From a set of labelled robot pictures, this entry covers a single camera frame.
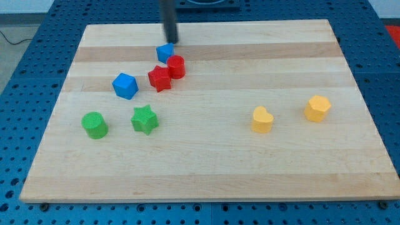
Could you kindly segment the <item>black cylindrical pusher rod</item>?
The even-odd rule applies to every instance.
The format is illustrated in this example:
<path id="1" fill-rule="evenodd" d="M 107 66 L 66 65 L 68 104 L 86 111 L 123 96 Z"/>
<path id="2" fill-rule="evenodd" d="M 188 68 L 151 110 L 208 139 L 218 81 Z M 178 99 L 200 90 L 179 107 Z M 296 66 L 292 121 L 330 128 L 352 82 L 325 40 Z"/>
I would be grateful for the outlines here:
<path id="1" fill-rule="evenodd" d="M 160 0 L 159 8 L 166 41 L 176 44 L 179 37 L 174 0 Z"/>

